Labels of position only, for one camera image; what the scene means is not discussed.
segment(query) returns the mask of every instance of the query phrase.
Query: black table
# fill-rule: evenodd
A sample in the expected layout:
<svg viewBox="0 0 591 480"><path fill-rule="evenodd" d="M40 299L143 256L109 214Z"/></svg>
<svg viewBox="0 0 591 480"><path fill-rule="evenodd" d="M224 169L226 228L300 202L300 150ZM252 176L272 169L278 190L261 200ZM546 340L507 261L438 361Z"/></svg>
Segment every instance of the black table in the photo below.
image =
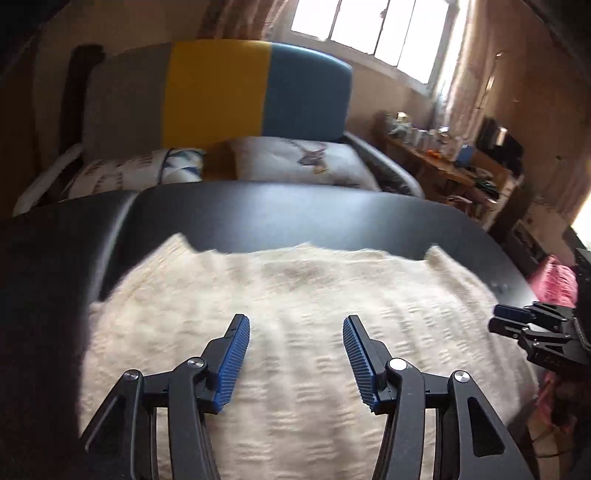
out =
<svg viewBox="0 0 591 480"><path fill-rule="evenodd" d="M473 220L415 197L210 182L109 192L36 209L0 226L0 378L10 386L0 393L0 465L6 439L10 455L32 469L26 471L31 478L47 476L70 454L88 304L177 232L197 250L220 252L312 242L420 260L437 244L500 302L535 300Z"/></svg>

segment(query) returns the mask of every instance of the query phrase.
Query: silver screw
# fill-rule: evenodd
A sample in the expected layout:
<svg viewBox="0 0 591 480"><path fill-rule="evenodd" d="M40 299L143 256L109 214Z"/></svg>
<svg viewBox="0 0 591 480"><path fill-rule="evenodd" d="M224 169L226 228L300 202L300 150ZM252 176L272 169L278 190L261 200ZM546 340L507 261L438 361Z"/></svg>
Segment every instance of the silver screw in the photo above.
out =
<svg viewBox="0 0 591 480"><path fill-rule="evenodd" d="M190 368L201 368L203 365L205 365L205 360L203 360L203 358L200 356L194 356L193 358L187 360L187 365Z"/></svg>
<svg viewBox="0 0 591 480"><path fill-rule="evenodd" d="M408 363L406 363L406 360L403 360L402 358L392 358L389 362L388 365L390 366L390 368L392 370L405 370L406 367L408 366Z"/></svg>
<svg viewBox="0 0 591 480"><path fill-rule="evenodd" d="M139 377L139 372L137 370L127 370L123 374L123 378L126 379L128 382L135 382Z"/></svg>
<svg viewBox="0 0 591 480"><path fill-rule="evenodd" d="M456 373L453 374L453 378L455 378L460 383L466 383L470 380L470 375L463 370L458 370Z"/></svg>

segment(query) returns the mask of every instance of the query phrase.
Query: knitted blanket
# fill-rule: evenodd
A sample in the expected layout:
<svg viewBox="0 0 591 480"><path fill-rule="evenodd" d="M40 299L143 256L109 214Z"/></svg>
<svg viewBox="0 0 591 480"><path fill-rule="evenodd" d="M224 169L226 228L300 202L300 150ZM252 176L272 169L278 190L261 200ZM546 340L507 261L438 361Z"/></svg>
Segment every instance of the knitted blanket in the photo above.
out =
<svg viewBox="0 0 591 480"><path fill-rule="evenodd" d="M235 313L251 340L230 403L207 416L223 480L367 479L385 423L361 402L342 340L357 314L370 337L424 372L464 369L508 421L535 394L514 340L491 335L493 294L439 247L422 261L312 245L251 254L194 252L174 235L128 273L103 304L86 354L84 429L130 368L173 369L222 336ZM165 410L161 478L171 478ZM433 470L427 417L421 478Z"/></svg>

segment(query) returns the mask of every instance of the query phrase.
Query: window sill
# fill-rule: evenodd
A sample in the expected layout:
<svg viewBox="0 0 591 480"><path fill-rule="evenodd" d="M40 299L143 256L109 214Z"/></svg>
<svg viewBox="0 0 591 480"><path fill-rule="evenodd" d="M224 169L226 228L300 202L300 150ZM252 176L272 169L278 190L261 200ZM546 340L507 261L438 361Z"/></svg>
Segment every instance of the window sill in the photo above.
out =
<svg viewBox="0 0 591 480"><path fill-rule="evenodd" d="M282 43L321 51L322 53L332 55L333 57L341 59L345 62L349 61L360 64L363 67L369 68L375 72L386 75L397 82L403 83L412 90L428 98L431 96L433 91L432 85L420 83L418 80L415 80L397 68L392 67L381 60L378 60L372 55L360 52L354 48L346 47L345 45L341 45L335 41L319 41L314 37L292 31L285 33L282 35L282 38L277 40Z"/></svg>

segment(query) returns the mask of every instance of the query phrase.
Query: window frame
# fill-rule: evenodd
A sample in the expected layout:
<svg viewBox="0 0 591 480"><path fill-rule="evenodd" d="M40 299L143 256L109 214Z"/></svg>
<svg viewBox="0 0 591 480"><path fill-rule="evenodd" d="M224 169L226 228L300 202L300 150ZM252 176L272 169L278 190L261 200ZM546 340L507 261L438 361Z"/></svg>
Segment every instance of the window frame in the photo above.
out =
<svg viewBox="0 0 591 480"><path fill-rule="evenodd" d="M390 7L392 1L394 0L388 0L387 8ZM416 90L422 95L431 96L441 74L441 68L443 67L443 61L445 59L447 48L449 46L450 37L452 35L453 24L458 13L457 0L444 1L446 1L449 4L449 7L447 9L447 16L445 23L443 25L443 32L441 34L439 48L437 49L437 55L435 57L435 62L433 63L433 69L431 71L431 76L429 78L428 83L419 82L417 79L411 77L410 75L407 75L401 70L398 70L397 67L392 67L388 63L380 59L377 59L372 54L363 53L359 50L355 50L354 48L348 47L334 40L331 40L330 36L332 35L332 32L335 28L336 18L340 10L342 0L339 0L339 2L337 3L335 17L333 18L333 22L330 27L329 37L324 41L318 40L317 37L312 37L311 35L294 32L291 30L291 25L293 23L296 14L296 9L300 1L292 0L291 2L288 2L287 6L285 7L286 11L282 16L283 18L278 28L278 38L276 38L276 40L281 41L283 43L310 48L312 50L318 50L345 61L352 61L354 63L361 64L364 67L376 70L395 80L405 83L410 88Z"/></svg>

